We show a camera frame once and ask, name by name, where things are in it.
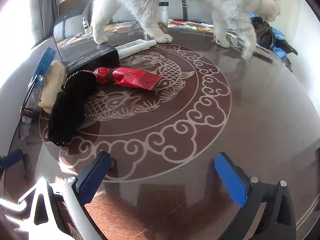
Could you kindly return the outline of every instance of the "white fur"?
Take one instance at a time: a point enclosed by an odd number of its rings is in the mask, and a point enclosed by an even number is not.
[[[244,41],[243,58],[251,58],[256,46],[256,34],[250,22],[250,13],[259,14],[264,20],[274,21],[280,14],[277,0],[199,0],[212,5],[212,21],[215,41],[228,48],[227,28],[238,33]],[[103,29],[121,4],[124,4],[140,22],[144,31],[159,43],[172,42],[158,26],[157,4],[159,0],[95,0],[92,14],[93,38],[102,44],[108,39]]]

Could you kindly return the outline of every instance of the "glossy table surface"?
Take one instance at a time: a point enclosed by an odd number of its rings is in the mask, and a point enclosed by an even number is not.
[[[169,32],[172,44],[121,61],[162,74],[156,90],[103,87],[62,149],[44,142],[48,116],[41,113],[27,140],[15,135],[11,151],[30,155],[35,178],[49,182],[109,151],[116,165],[85,208],[110,240],[218,239],[239,209],[212,164],[226,152],[248,176],[287,182],[297,239],[303,239],[320,215],[320,118],[307,94],[279,60],[253,57],[247,66],[238,50],[217,46],[211,33]],[[110,45],[143,38],[142,30],[109,35]],[[68,62],[95,48],[88,39],[60,53]],[[13,199],[28,186],[17,176],[18,165],[5,177]]]

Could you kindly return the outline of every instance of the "black fuzzy object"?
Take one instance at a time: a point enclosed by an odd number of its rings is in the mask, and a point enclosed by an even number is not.
[[[48,122],[48,139],[57,146],[70,142],[84,122],[84,102],[97,92],[97,78],[93,72],[79,71],[61,88]]]

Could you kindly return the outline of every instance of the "bright window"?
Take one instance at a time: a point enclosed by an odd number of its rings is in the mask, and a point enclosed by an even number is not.
[[[34,44],[29,0],[9,0],[0,11],[0,87]]]

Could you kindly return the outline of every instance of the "red package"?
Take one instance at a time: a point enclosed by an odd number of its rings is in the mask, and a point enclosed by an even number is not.
[[[147,90],[153,89],[153,87],[159,82],[162,76],[152,74],[145,70],[131,69],[120,67],[110,73],[108,68],[98,68],[94,71],[97,76],[97,80],[100,84],[105,84],[108,80],[108,76],[111,75],[116,84],[123,87],[131,88],[144,88]]]

